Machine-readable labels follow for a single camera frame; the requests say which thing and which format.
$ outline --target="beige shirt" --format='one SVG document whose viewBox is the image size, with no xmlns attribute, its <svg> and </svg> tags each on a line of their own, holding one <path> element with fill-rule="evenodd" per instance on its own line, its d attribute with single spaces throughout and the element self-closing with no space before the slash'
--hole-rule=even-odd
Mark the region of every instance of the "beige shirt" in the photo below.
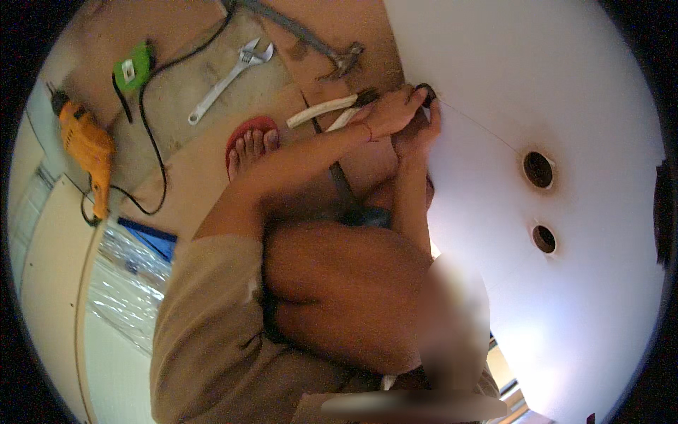
<svg viewBox="0 0 678 424">
<path fill-rule="evenodd" d="M 343 424 L 320 415 L 322 402 L 379 388 L 378 375 L 264 336 L 262 253 L 257 240 L 220 235 L 193 242 L 175 264 L 153 339 L 158 423 Z M 483 376 L 476 392 L 497 397 Z"/>
</svg>

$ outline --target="red flip-flop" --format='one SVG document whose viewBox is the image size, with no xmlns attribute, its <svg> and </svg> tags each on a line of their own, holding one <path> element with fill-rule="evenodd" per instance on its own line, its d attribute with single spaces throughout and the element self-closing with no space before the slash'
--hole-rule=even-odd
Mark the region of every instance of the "red flip-flop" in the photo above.
<svg viewBox="0 0 678 424">
<path fill-rule="evenodd" d="M 241 123 L 226 142 L 226 173 L 228 173 L 228 165 L 231 162 L 231 151 L 235 148 L 235 142 L 238 138 L 244 138 L 245 133 L 250 130 L 260 130 L 262 133 L 266 134 L 271 130 L 277 131 L 278 125 L 267 116 L 257 116 Z"/>
</svg>

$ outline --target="hole in wall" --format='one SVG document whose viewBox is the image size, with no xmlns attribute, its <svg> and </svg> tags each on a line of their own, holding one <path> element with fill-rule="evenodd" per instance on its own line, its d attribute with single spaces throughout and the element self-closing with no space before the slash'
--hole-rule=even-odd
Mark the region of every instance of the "hole in wall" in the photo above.
<svg viewBox="0 0 678 424">
<path fill-rule="evenodd" d="M 523 160 L 527 179 L 535 186 L 546 189 L 553 182 L 553 169 L 548 159 L 539 152 L 529 152 Z"/>
<path fill-rule="evenodd" d="M 537 225 L 532 229 L 532 240 L 544 253 L 553 253 L 555 250 L 555 237 L 551 230 L 543 225 Z"/>
</svg>

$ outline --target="green power tool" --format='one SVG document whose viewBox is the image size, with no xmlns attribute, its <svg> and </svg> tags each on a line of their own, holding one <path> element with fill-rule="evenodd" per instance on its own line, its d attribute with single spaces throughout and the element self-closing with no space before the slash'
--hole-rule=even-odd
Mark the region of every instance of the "green power tool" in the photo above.
<svg viewBox="0 0 678 424">
<path fill-rule="evenodd" d="M 125 109 L 127 120 L 132 123 L 132 112 L 123 93 L 140 88 L 151 76 L 156 64 L 155 48 L 151 40 L 144 40 L 134 46 L 132 51 L 113 67 L 113 88 Z"/>
</svg>

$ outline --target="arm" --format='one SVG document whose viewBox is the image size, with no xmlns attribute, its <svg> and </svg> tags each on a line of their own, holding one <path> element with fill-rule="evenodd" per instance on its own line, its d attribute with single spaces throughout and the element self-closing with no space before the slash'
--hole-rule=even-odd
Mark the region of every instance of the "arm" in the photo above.
<svg viewBox="0 0 678 424">
<path fill-rule="evenodd" d="M 431 104 L 431 121 L 419 110 L 412 122 L 393 136 L 398 171 L 393 186 L 391 229 L 431 256 L 426 219 L 426 173 L 431 145 L 440 134 L 438 100 Z"/>
<path fill-rule="evenodd" d="M 293 191 L 314 175 L 371 138 L 402 130 L 426 98 L 426 89 L 411 86 L 382 97 L 363 123 L 318 134 L 265 155 L 245 178 L 228 186 L 196 232 L 194 239 L 239 234 L 261 240 L 268 216 L 267 197 Z"/>
</svg>

